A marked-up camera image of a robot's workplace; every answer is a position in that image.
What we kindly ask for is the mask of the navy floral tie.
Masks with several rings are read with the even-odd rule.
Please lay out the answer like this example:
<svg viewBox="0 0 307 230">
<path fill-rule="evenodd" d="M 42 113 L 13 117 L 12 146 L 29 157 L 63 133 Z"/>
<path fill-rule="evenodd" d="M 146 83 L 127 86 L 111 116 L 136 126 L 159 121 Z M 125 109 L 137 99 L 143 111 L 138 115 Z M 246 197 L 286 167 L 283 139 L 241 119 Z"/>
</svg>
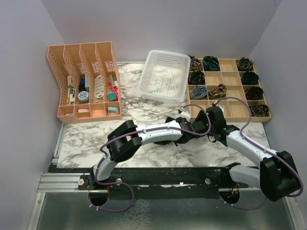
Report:
<svg viewBox="0 0 307 230">
<path fill-rule="evenodd" d="M 168 145 L 168 144 L 174 144 L 173 141 L 170 141 L 170 140 L 167 140 L 167 141 L 158 141 L 158 142 L 155 142 L 156 145 L 161 145 L 161 146 L 165 146 L 165 145 Z"/>
</svg>

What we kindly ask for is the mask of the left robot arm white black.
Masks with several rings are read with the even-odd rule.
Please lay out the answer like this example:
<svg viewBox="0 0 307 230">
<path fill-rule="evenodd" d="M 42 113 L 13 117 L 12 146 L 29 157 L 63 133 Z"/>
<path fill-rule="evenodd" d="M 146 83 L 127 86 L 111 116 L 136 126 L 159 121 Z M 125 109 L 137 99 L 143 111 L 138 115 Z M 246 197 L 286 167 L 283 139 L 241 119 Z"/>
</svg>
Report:
<svg viewBox="0 0 307 230">
<path fill-rule="evenodd" d="M 191 123 L 182 117 L 151 126 L 138 126 L 133 120 L 125 121 L 107 136 L 107 143 L 100 147 L 105 156 L 93 167 L 89 183 L 95 189 L 103 188 L 115 166 L 132 158 L 143 145 L 165 141 L 185 144 L 207 135 L 211 127 L 209 119 Z"/>
</svg>

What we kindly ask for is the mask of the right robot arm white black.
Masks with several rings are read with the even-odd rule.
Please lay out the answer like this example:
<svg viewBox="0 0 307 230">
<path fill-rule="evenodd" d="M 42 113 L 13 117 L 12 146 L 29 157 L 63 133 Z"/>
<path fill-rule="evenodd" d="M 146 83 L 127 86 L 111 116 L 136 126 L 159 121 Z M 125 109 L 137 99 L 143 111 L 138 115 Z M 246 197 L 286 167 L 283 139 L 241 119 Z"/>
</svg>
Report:
<svg viewBox="0 0 307 230">
<path fill-rule="evenodd" d="M 220 176 L 221 184 L 232 187 L 237 182 L 259 188 L 271 201 L 302 194 L 304 186 L 298 175 L 292 155 L 267 148 L 234 125 L 228 125 L 222 109 L 218 106 L 199 110 L 193 124 L 196 131 L 206 131 L 215 141 L 230 147 L 252 161 L 257 167 L 236 164 Z"/>
</svg>

